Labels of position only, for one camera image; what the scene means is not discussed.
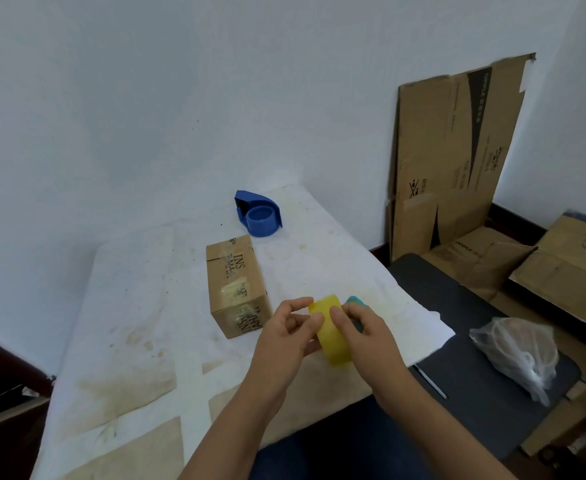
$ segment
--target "white table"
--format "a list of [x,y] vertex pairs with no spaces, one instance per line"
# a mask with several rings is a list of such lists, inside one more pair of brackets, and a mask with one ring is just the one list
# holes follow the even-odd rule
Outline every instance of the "white table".
[[[266,196],[280,206],[284,224],[270,237],[253,238],[273,309],[297,296],[335,293],[345,301],[356,295],[385,318],[407,364],[430,355],[454,334],[408,296],[303,187],[290,185]],[[59,478],[176,417],[181,417],[183,441],[179,460],[190,458],[211,424],[209,400],[241,382],[259,337],[256,331],[227,340],[208,307],[206,245],[244,233],[231,201],[98,250],[32,478]],[[294,411],[301,416],[297,422],[283,418],[291,429],[287,433],[370,393],[352,365],[330,368],[321,353],[307,357],[303,371],[291,386],[291,403],[282,408],[301,408]],[[324,387],[313,397],[327,392],[330,397],[301,404],[307,387]],[[141,407],[99,424],[136,402]]]

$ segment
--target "white wall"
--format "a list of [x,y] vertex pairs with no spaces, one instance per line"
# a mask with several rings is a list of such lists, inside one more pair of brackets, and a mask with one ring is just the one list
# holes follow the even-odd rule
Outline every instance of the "white wall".
[[539,87],[576,2],[0,0],[0,344],[56,373],[98,244],[239,188],[381,244],[398,85],[537,52]]
[[511,147],[495,202],[544,227],[565,209],[586,213],[586,0]]

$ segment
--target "person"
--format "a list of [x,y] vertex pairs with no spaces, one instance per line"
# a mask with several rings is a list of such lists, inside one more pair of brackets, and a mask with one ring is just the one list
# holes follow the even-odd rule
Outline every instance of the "person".
[[[266,426],[281,408],[286,389],[295,378],[302,359],[320,348],[315,335],[324,316],[321,313],[310,317],[295,313],[312,302],[313,298],[297,298],[283,301],[277,308],[257,340],[245,379],[202,439],[179,480],[238,480],[252,476],[251,468]],[[342,308],[331,307],[330,314],[349,345],[355,368],[373,390],[377,403],[417,445],[434,476],[445,480],[514,479],[510,471],[413,378],[391,331],[370,307],[351,302]],[[361,333],[352,319],[361,322]],[[364,448],[359,455],[343,455],[337,463],[364,454],[381,456],[381,449],[376,448],[373,451]],[[383,463],[383,460],[374,458],[369,465]],[[282,468],[282,465],[271,466]],[[367,470],[365,477],[377,477],[372,474],[373,470]],[[284,476],[273,472],[266,477]],[[395,472],[389,477],[411,478],[416,475]]]

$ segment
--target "dark pants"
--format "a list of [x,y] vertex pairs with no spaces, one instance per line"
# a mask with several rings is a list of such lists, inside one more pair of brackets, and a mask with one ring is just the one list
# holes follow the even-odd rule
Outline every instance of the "dark pants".
[[250,480],[432,478],[373,396],[262,449],[250,471]]

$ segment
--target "plastic bag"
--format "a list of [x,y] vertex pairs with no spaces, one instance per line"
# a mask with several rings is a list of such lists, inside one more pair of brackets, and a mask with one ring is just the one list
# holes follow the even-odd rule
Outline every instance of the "plastic bag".
[[521,318],[494,318],[472,328],[469,336],[498,371],[529,391],[534,401],[549,405],[545,389],[551,387],[559,359],[553,327]]

